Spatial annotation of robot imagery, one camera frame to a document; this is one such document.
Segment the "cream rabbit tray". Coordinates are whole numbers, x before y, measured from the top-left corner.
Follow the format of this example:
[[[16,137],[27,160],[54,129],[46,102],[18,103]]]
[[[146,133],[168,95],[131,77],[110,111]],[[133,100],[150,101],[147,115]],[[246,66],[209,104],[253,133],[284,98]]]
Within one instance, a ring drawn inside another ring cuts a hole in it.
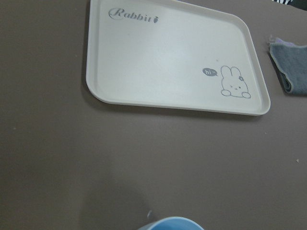
[[[176,0],[91,1],[86,84],[109,104],[242,115],[271,106],[247,25]]]

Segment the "grey folded cloth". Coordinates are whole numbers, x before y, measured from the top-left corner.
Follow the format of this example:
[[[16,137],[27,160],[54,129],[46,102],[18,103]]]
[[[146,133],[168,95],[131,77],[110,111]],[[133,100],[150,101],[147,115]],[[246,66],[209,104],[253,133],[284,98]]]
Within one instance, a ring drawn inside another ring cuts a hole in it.
[[[299,46],[276,37],[269,42],[269,54],[277,67],[284,91],[306,96],[307,46]]]

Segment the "light blue plastic cup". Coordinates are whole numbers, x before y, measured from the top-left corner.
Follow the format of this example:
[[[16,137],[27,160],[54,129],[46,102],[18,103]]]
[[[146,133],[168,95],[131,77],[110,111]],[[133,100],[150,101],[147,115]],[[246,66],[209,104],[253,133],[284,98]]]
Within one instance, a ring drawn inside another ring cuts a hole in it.
[[[167,217],[140,227],[138,230],[204,230],[204,228],[188,218]]]

